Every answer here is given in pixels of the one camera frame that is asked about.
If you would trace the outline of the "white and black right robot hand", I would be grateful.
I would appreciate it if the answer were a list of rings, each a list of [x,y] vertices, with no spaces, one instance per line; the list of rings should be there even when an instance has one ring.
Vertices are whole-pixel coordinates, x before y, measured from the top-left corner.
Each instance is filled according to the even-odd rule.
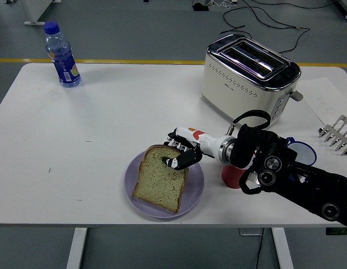
[[[226,138],[215,138],[194,128],[177,127],[168,134],[164,144],[179,149],[181,154],[173,158],[162,157],[162,162],[175,170],[183,170],[198,163],[203,155],[222,161]]]

